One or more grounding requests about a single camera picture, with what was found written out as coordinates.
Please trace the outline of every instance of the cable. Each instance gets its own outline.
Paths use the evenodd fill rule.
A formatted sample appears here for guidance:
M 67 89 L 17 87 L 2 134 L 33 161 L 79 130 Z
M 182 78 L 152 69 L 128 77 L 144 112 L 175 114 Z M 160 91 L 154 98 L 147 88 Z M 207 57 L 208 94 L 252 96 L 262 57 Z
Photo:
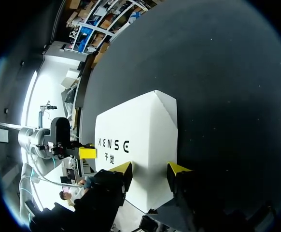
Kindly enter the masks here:
M 55 159 L 53 158 L 53 162 L 54 162 L 54 169 L 56 168 L 56 163 L 55 163 Z
M 27 193 L 29 193 L 29 194 L 32 196 L 32 198 L 33 198 L 32 193 L 31 193 L 31 192 L 29 192 L 28 190 L 26 190 L 25 188 L 20 188 L 19 190 L 24 190 L 24 191 L 26 191 L 26 192 L 27 192 Z
M 35 171 L 37 172 L 37 174 L 45 181 L 48 181 L 49 183 L 52 183 L 54 185 L 58 185 L 58 186 L 63 186 L 63 187 L 72 187 L 72 188 L 80 188 L 80 187 L 83 187 L 83 185 L 71 185 L 71 184 L 62 184 L 62 183 L 57 183 L 57 182 L 53 182 L 51 180 L 48 180 L 45 178 L 45 176 L 43 176 L 43 174 L 40 172 L 40 170 L 38 169 L 34 159 L 33 159 L 33 156 L 32 156 L 32 153 L 31 153 L 31 148 L 29 149 L 29 154 L 31 156 L 31 159 L 33 161 L 33 165 L 35 167 Z
M 47 120 L 52 121 L 52 120 L 50 119 L 50 114 L 49 114 L 49 113 L 48 113 L 48 119 L 47 119 Z

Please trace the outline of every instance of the shelf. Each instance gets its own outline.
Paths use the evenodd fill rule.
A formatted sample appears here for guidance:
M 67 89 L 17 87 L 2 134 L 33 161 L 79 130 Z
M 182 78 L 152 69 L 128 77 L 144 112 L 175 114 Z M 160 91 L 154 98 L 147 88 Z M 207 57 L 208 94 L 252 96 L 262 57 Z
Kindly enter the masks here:
M 74 47 L 75 47 L 77 38 L 78 38 L 78 36 L 79 36 L 79 33 L 81 32 L 82 27 L 83 27 L 83 26 L 80 25 L 79 28 L 78 28 L 78 32 L 77 32 L 77 34 L 76 34 L 76 36 L 75 36 L 74 43 L 73 43 L 73 45 L 72 45 L 72 49 L 74 49 Z
M 134 6 L 134 4 L 129 5 L 124 11 L 121 12 L 121 14 L 119 14 L 117 16 L 117 18 L 112 22 L 112 24 L 110 24 L 110 26 L 107 28 L 107 30 L 110 30 L 114 24 L 126 13 L 128 12 L 132 7 Z
M 88 16 L 86 17 L 86 20 L 84 21 L 85 24 L 101 1 L 103 1 L 103 0 L 98 0 L 97 3 L 92 7 L 91 11 L 89 12 Z
M 143 4 L 141 4 L 141 3 L 139 3 L 139 2 L 136 2 L 136 1 L 134 1 L 134 0 L 127 0 L 127 1 L 130 1 L 131 3 L 133 3 L 133 4 L 135 4 L 135 5 L 139 6 L 139 7 L 141 7 L 144 11 L 148 11 L 148 9 L 147 9 L 145 6 L 143 6 Z
M 93 30 L 97 30 L 97 31 L 102 32 L 102 33 L 104 33 L 104 34 L 106 34 L 106 35 L 114 36 L 114 33 L 109 32 L 108 30 L 99 28 L 99 27 L 97 27 L 97 26 L 92 26 L 92 25 L 86 24 L 86 23 L 78 23 L 78 24 L 79 24 L 79 25 L 82 25 L 83 27 L 87 27 L 87 28 L 91 28 L 91 29 L 93 29 Z

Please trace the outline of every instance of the cardboard box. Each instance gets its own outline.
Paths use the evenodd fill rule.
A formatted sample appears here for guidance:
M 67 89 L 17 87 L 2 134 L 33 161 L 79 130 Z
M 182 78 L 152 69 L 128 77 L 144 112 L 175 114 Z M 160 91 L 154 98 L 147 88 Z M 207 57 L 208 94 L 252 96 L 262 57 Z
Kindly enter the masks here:
M 69 17 L 69 19 L 67 20 L 67 27 L 70 26 L 70 24 L 71 24 L 72 21 L 76 18 L 76 16 L 77 16 L 77 12 L 74 11 L 74 12 L 72 13 L 72 15 Z
M 90 13 L 90 11 L 91 11 L 91 9 L 92 9 L 93 6 L 94 6 L 94 2 L 91 1 L 91 2 L 87 5 L 86 9 L 81 10 L 81 11 L 79 12 L 78 16 L 79 16 L 79 17 L 82 17 L 82 18 L 87 18 L 87 16 L 89 15 L 89 13 Z
M 72 0 L 70 3 L 70 9 L 77 10 L 80 2 L 81 2 L 81 0 Z
M 102 28 L 102 29 L 107 29 L 110 25 L 111 25 L 112 23 L 110 22 L 110 21 L 108 21 L 108 20 L 104 20 L 103 22 L 102 22 L 102 24 L 101 24 L 101 26 L 100 26 L 100 28 Z
M 139 11 L 142 11 L 142 8 L 138 6 L 135 8 L 135 10 L 133 12 L 139 12 Z
M 99 53 L 96 55 L 96 57 L 95 57 L 95 59 L 94 59 L 92 65 L 91 65 L 91 68 L 94 68 L 94 67 L 97 65 L 97 63 L 99 62 L 99 60 L 102 58 L 103 55 L 104 55 L 104 53 L 101 53 L 101 52 L 99 52 Z
M 91 46 L 97 47 L 97 46 L 100 44 L 100 42 L 102 41 L 102 39 L 103 39 L 103 38 L 95 38 L 95 39 L 92 41 Z
M 78 109 L 72 110 L 72 128 L 73 130 L 77 128 L 77 116 L 78 116 Z
M 105 53 L 109 44 L 108 43 L 103 43 L 101 48 L 100 48 L 100 53 Z

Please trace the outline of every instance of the black tabletop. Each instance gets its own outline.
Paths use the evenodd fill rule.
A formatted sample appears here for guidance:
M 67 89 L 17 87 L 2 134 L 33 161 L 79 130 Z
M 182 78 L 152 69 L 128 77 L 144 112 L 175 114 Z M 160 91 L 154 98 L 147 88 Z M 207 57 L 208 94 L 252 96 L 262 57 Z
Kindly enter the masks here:
M 83 141 L 97 115 L 155 89 L 177 99 L 178 164 L 202 172 L 226 212 L 281 210 L 281 39 L 255 9 L 168 0 L 137 19 L 90 77 Z

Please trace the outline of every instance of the white box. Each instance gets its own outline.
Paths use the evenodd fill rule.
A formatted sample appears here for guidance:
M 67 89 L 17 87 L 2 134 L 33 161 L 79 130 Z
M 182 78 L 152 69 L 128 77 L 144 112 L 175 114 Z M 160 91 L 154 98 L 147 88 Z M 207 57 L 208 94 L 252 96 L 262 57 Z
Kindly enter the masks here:
M 166 178 L 167 163 L 177 163 L 176 99 L 152 91 L 97 116 L 96 170 L 125 162 L 133 165 L 126 199 L 147 213 L 173 198 Z

